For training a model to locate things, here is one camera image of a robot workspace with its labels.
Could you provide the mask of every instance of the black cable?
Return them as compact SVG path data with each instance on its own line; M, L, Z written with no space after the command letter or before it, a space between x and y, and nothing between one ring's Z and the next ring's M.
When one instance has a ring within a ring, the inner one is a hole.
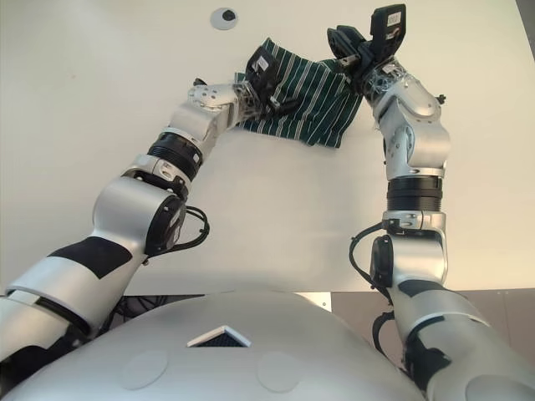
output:
M381 332L381 328L389 320L394 320L394 311L383 312L382 315L378 316L374 320L374 325L371 328L371 336L374 339L375 349L377 351L379 351L380 353L382 353L383 355L385 355L385 352L383 351L383 348L381 347L381 342L380 342L380 339L379 339L379 335L380 335L380 332Z
M386 297L386 299L388 299L389 304L391 304L392 300L390 299L390 294L388 293L388 291L386 291L386 288L382 286L377 286L372 280L371 276L359 267L353 255L354 249L360 242L360 240L362 240L365 236L368 236L369 234L380 230L381 228L383 228L383 223L377 223L374 226L362 230L359 234L351 238L351 243L349 244L349 262L351 263L351 266L353 266L354 269L362 276L362 278L364 278L371 285L371 288L377 289L378 292L380 292L383 296Z
M208 234L210 234L210 223L208 222L208 216L206 215L204 211L202 211L201 209L195 206L187 206L186 213L188 215L196 217L197 219L199 219L200 221L204 223L203 227L199 230L201 234L197 238L191 241L182 242L181 244L176 244L170 249L166 251L158 252L155 255L150 256L150 257L161 256L161 255L165 255L166 253L171 253L171 252L176 252L176 251L183 251L185 249L190 249L195 246L199 246L202 242L204 242L204 240L208 237Z

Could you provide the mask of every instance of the table surface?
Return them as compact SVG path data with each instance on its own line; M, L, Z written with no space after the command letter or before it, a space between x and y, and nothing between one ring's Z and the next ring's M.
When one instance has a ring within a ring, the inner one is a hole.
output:
M406 1L399 60L434 94L453 149L443 210L456 290L535 287L535 64L513 0ZM91 231L99 191L167 124L195 77L224 83L266 38L331 57L326 29L364 33L374 0L2 0L1 284ZM209 24L228 6L230 31ZM380 220L382 137L363 104L339 150L235 129L194 181L202 246L143 266L129 294L360 291L349 238ZM196 232L188 221L187 238ZM368 264L371 241L357 257Z

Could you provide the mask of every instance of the silver arm segment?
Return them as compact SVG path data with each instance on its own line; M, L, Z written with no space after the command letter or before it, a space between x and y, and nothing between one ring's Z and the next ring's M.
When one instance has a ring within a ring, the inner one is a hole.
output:
M442 286L446 215L439 198L450 141L440 105L395 59L369 74L364 95L385 138L389 181L388 234L374 247L389 252L390 263L372 257L371 275L391 297L411 377L429 400L535 398L535 368ZM425 180L440 185L421 185Z
M178 240L191 181L217 137L260 106L248 82L192 88L149 154L101 192L90 237L8 286L0 298L0 362L25 347L50 347L67 327L91 337L138 267Z

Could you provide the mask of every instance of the label sticker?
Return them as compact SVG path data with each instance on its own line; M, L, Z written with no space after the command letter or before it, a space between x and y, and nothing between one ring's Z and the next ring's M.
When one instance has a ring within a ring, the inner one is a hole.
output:
M386 26L391 27L392 25L396 25L397 23L400 23L400 22L401 22L401 11L389 15L388 19L386 20Z
M268 68L268 62L266 61L266 59L262 56L260 56L258 58L258 61L257 61L257 64L260 66L260 68L262 68L264 71Z
M392 71L395 70L395 64L386 64L384 67L383 67L383 71L387 74L390 74Z

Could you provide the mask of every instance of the gray floor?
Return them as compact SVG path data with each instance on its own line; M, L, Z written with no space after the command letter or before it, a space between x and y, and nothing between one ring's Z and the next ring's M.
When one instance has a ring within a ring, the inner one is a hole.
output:
M462 292L513 349L535 363L535 289ZM333 292L333 313L344 319L370 344L371 325L387 301L377 292ZM401 364L402 346L394 322L381 331L381 345L389 358Z

